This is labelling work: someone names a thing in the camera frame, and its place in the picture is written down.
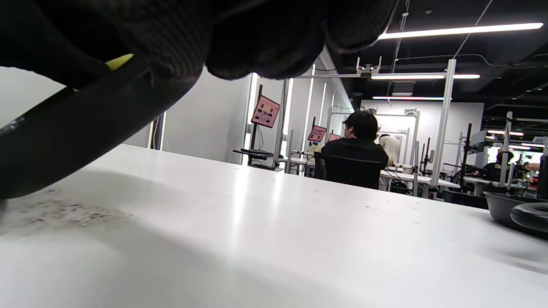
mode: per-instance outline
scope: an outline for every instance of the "pink screen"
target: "pink screen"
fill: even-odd
[[[308,141],[320,142],[323,137],[326,135],[327,128],[319,127],[314,125],[312,131],[310,132]]]
[[[333,133],[329,134],[329,141],[333,141],[333,140],[338,140],[338,139],[341,139],[342,137],[339,136],[339,135],[335,135]]]
[[[272,128],[279,112],[279,104],[261,96],[255,107],[251,122]]]

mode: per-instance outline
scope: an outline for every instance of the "white wall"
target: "white wall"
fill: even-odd
[[[13,67],[0,67],[0,127],[21,116],[65,86],[47,77]],[[150,125],[124,143],[147,146]]]
[[[167,111],[163,150],[240,164],[251,76],[226,81],[204,68],[194,87]]]
[[[420,142],[419,155],[421,154],[422,146],[430,137],[430,149],[436,149],[437,136],[439,131],[439,120],[442,111],[441,102],[412,102],[412,101],[390,101],[381,100],[362,100],[362,106],[367,105],[367,108],[378,109],[378,114],[402,115],[404,109],[416,107],[420,111],[419,131],[417,140]],[[483,116],[483,103],[472,102],[452,102],[449,109],[449,117],[447,120],[446,141],[458,142],[460,132],[466,135],[468,123],[472,123],[472,133],[479,132],[481,120]],[[411,128],[410,140],[413,139],[414,119],[403,117],[377,117],[381,130],[389,130],[397,132],[400,129],[407,130]],[[411,154],[412,142],[409,142],[407,151],[408,160]],[[456,160],[456,145],[445,145],[442,155],[442,163],[454,164]],[[468,164],[475,163],[475,155],[471,155],[467,159]]]
[[[129,137],[126,141],[124,141],[124,143],[135,146],[149,147],[149,136],[150,124],[143,127],[140,131],[135,133],[135,135]]]

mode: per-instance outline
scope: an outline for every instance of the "black chair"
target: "black chair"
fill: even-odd
[[[379,189],[381,163],[314,152],[315,178],[353,186]]]

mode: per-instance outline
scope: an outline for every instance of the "white shirt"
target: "white shirt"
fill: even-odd
[[[379,138],[379,144],[383,147],[389,160],[393,161],[394,164],[399,162],[399,152],[402,148],[402,143],[398,139],[392,136],[384,136]]]

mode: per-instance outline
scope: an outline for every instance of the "fluorescent light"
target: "fluorescent light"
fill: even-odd
[[[417,74],[417,73],[386,73],[386,74],[373,74],[371,79],[377,80],[395,80],[395,79],[444,79],[444,75],[433,74]],[[478,79],[478,74],[462,74],[453,75],[455,79]]]
[[[504,132],[502,130],[488,130],[487,131],[489,134],[499,134],[499,135],[504,135]],[[514,136],[523,136],[523,133],[519,133],[519,132],[510,132],[510,135],[514,135]]]
[[[453,75],[455,79],[478,79],[480,76],[478,74],[462,74],[462,75]]]
[[[412,31],[412,32],[399,32],[399,33],[385,33],[379,36],[379,39],[465,34],[465,33],[481,33],[481,32],[532,30],[532,29],[538,29],[542,27],[543,25],[544,24],[542,22],[537,22],[534,24],[515,24],[515,25],[483,26],[483,27],[467,27],[467,28],[439,29],[439,30]]]
[[[374,96],[373,99],[393,100],[443,100],[443,98],[421,98],[418,96]]]
[[[519,145],[509,145],[508,146],[511,149],[520,149],[520,150],[530,150],[531,148],[528,146],[519,146]]]
[[[542,144],[531,144],[531,143],[522,143],[521,145],[534,146],[534,147],[544,147],[544,145],[542,145]]]
[[[374,74],[371,79],[394,80],[394,79],[444,79],[444,75],[414,75],[414,74]]]

